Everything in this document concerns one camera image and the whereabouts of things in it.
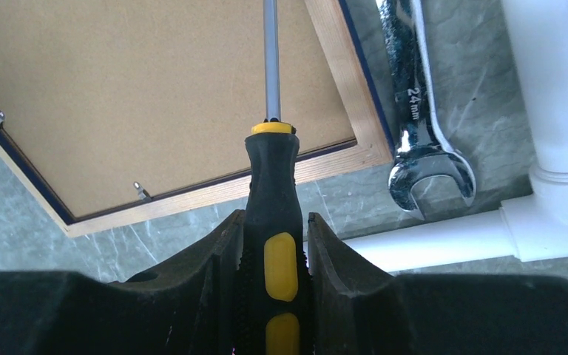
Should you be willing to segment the black yellow screwdriver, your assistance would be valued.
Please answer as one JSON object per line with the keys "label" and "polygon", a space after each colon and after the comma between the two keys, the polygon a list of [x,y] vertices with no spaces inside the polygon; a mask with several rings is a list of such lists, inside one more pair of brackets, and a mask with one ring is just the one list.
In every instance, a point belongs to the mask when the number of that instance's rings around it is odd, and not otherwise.
{"label": "black yellow screwdriver", "polygon": [[300,141],[282,120],[278,15],[263,3],[266,116],[245,139],[251,180],[236,273],[235,354],[314,352],[311,276],[294,181]]}

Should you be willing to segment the blue picture frame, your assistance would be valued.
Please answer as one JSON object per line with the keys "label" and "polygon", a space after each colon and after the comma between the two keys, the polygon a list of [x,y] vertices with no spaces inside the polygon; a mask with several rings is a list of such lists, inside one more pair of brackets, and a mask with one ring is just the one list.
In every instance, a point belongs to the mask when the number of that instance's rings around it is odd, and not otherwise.
{"label": "blue picture frame", "polygon": [[[280,1],[297,183],[392,160],[343,1]],[[69,237],[244,197],[260,1],[0,1],[0,157]]]}

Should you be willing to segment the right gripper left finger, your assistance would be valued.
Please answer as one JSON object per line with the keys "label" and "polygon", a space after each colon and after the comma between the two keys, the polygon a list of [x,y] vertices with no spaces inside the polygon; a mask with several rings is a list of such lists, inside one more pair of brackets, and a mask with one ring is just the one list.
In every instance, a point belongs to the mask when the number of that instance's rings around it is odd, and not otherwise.
{"label": "right gripper left finger", "polygon": [[230,354],[243,218],[125,282],[0,271],[0,354]]}

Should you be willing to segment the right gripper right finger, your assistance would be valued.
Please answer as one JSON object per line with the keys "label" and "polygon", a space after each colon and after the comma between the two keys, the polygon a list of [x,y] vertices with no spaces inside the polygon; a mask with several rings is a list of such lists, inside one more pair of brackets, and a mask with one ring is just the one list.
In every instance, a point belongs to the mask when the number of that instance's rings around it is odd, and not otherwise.
{"label": "right gripper right finger", "polygon": [[317,354],[568,354],[568,280],[391,276],[308,217]]}

